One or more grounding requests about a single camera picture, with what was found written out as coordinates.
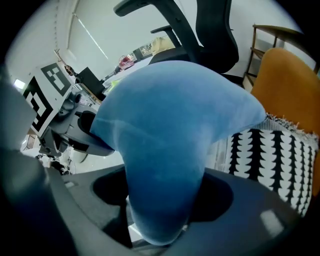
blue cushion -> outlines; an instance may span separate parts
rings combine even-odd
[[[102,102],[91,132],[123,157],[143,238],[165,245],[188,220],[209,146],[265,117],[255,97],[218,73],[165,61],[124,78]]]

orange chair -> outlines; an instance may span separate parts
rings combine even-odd
[[[267,113],[293,122],[320,137],[320,80],[297,56],[282,48],[268,50],[251,93]],[[320,190],[320,153],[313,169],[312,194]]]

black and white marker board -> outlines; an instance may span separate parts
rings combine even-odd
[[[23,96],[37,113],[31,128],[38,137],[42,136],[60,110],[71,85],[57,63],[37,67],[32,72]]]

chair backrest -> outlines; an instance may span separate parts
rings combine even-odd
[[[196,2],[195,29],[198,39],[206,55],[214,56],[217,67],[213,70],[228,71],[239,60],[237,43],[229,25],[232,0],[196,0]]]

white desk surface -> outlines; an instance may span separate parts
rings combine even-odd
[[[136,70],[138,70],[138,69],[141,69],[141,68],[147,66],[147,65],[150,63],[150,61],[151,61],[152,58],[153,58],[153,57],[151,56],[151,57],[149,57],[149,58],[146,58],[146,59],[144,59],[144,60],[141,60],[141,61],[135,63],[132,67],[130,67],[130,68],[124,70],[124,71],[121,71],[121,72],[119,72],[119,73],[116,74],[116,75],[111,76],[108,80],[106,80],[106,81],[103,83],[103,86],[104,86],[104,87],[107,87],[107,85],[109,85],[112,81],[115,81],[115,80],[118,80],[118,79],[120,79],[120,78],[126,77],[127,75],[133,73],[134,71],[136,71]]]

